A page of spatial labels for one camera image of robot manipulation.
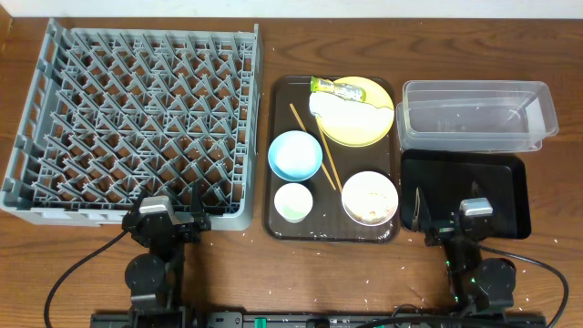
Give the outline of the green snack wrapper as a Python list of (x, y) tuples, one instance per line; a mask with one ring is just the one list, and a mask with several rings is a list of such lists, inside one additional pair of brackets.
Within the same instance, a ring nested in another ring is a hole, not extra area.
[(345, 83), (335, 83), (321, 77), (311, 77), (310, 90), (311, 92), (333, 94), (337, 97), (357, 102), (364, 102), (366, 96), (364, 89), (361, 87)]

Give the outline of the yellow round plate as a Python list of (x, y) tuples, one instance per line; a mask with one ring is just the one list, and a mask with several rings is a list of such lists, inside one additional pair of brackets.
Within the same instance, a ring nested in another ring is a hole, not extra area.
[[(363, 103), (375, 107), (388, 107), (394, 110), (392, 88), (380, 78), (340, 77), (335, 83), (351, 84), (364, 89)], [(332, 141), (346, 147), (367, 147), (382, 139), (392, 128), (394, 116), (379, 118), (320, 118), (324, 134)]]

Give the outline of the small white cup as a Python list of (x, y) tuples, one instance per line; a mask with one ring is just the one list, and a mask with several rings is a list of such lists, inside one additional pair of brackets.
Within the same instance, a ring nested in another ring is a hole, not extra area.
[(312, 210), (313, 197), (302, 184), (287, 183), (276, 191), (273, 202), (276, 211), (286, 221), (299, 223)]

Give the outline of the white napkin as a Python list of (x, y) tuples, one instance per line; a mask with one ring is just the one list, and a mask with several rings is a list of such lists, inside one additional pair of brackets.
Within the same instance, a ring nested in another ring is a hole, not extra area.
[(392, 118), (394, 116), (394, 110), (391, 108), (378, 108), (368, 103), (344, 99), (324, 92), (311, 93), (309, 110), (318, 118)]

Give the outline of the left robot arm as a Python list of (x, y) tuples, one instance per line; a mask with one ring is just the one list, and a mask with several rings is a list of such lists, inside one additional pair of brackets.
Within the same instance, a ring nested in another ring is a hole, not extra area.
[(185, 245), (199, 243), (211, 229), (196, 190), (190, 193), (189, 214), (177, 216), (167, 196), (142, 190), (122, 220), (122, 230), (146, 248), (130, 261), (125, 283), (130, 289), (130, 327), (201, 327), (197, 311), (182, 303)]

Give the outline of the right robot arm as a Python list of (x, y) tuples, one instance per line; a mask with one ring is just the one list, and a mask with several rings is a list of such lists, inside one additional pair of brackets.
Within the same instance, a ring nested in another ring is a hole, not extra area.
[(494, 234), (494, 209), (486, 198), (461, 200), (447, 219), (431, 218), (421, 188), (415, 189), (412, 228), (428, 247), (445, 250), (446, 273), (458, 316), (501, 313), (514, 305), (517, 270), (503, 258), (484, 259), (480, 241)]

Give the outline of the light blue bowl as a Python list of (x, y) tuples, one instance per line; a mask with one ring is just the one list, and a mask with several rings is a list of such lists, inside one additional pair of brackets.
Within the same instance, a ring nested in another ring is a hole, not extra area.
[(310, 179), (321, 168), (322, 147), (311, 134), (291, 130), (280, 134), (270, 144), (268, 163), (272, 172), (289, 182)]

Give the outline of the white bowl with food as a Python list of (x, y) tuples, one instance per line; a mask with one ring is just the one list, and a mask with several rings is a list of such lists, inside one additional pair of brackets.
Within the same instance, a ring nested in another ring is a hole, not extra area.
[(362, 171), (351, 176), (343, 185), (341, 200), (346, 214), (368, 227), (391, 220), (399, 205), (395, 185), (386, 175), (375, 171)]

